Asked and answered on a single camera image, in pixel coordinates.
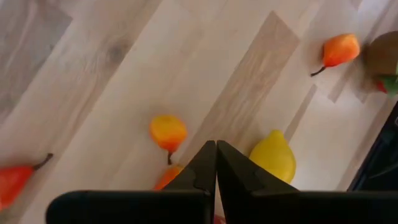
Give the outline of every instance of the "wooden floor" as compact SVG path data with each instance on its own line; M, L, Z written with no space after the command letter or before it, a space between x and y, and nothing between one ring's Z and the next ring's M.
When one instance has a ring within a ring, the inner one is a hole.
M53 160L2 223L43 223L76 189L151 189L167 167L150 119L176 114L181 165L207 139L247 154L281 129L300 190L344 190L394 99L322 43L398 29L396 0L0 0L0 164Z

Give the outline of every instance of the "brown object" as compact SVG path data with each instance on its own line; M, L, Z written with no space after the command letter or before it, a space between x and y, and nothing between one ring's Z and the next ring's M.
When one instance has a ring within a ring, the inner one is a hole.
M376 38L366 49L365 64L371 75L395 75L398 62L398 31Z

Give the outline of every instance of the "plastic fruit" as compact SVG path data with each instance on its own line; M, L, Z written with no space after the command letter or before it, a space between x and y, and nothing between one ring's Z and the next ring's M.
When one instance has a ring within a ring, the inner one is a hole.
M169 152L168 163L171 165L171 155L187 137L184 123L172 115L156 116L150 124L150 134L159 147Z
M155 190L162 190L167 184L169 184L176 176L178 176L183 170L180 166L173 166L167 169L163 177L155 186Z
M26 182L34 171L44 166L53 154L47 154L45 160L34 166L17 166L0 169L0 210L8 208L22 192Z
M361 47L354 34L342 34L328 40L323 46L323 67L311 74L318 75L328 67L334 67L341 63L349 62L361 52Z
M380 35L365 49L365 66L370 75L398 75L398 31Z
M282 131L271 131L267 138L254 147L249 158L288 184L294 177L296 161Z

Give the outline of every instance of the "red fruit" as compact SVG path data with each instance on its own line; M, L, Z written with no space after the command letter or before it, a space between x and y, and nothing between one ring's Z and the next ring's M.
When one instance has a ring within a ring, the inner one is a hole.
M52 157L53 154L49 153L43 162L34 166L0 169L0 210L12 205L33 172L44 166Z

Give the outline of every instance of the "floor plank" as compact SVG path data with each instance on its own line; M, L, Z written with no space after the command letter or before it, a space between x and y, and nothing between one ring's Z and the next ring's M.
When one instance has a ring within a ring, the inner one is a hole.
M297 36L274 12L270 13L193 137L185 161L208 139L239 142L298 44Z
M12 208L20 215L61 158L159 0L100 0L75 19L0 129L1 164L53 161Z
M70 21L36 1L7 0L0 7L0 127Z

